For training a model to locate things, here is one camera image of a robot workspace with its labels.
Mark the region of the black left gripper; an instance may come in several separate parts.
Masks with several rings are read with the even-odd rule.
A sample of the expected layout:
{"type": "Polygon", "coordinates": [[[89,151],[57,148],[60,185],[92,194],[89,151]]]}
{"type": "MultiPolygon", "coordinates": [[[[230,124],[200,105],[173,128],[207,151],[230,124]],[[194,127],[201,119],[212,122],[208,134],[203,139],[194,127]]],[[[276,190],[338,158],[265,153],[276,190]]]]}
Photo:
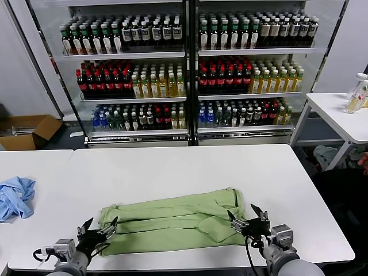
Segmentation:
{"type": "Polygon", "coordinates": [[[103,229],[89,230],[94,218],[85,221],[77,227],[78,245],[76,250],[84,253],[88,258],[93,258],[110,246],[108,239],[115,234],[118,217],[116,216],[110,224],[103,229]]]}

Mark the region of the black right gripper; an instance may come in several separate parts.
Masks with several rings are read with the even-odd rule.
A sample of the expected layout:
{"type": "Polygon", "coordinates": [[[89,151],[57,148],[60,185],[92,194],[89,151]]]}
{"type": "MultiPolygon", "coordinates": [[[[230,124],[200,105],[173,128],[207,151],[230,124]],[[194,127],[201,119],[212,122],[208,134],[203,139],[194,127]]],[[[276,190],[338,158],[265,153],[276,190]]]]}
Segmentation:
{"type": "Polygon", "coordinates": [[[271,232],[268,212],[261,210],[260,207],[254,204],[250,205],[257,217],[245,222],[239,220],[230,210],[227,210],[231,228],[236,231],[241,231],[241,234],[244,237],[249,236],[254,240],[260,240],[262,236],[270,236],[271,232]]]}

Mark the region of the person hand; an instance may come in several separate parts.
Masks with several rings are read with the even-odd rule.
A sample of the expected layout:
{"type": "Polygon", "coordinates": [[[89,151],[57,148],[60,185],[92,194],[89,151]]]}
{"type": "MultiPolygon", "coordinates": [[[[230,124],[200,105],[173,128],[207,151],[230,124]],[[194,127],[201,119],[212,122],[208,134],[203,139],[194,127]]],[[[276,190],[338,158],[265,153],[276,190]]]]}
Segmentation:
{"type": "Polygon", "coordinates": [[[358,165],[363,168],[363,173],[368,175],[368,152],[364,152],[358,161],[358,165]]]}

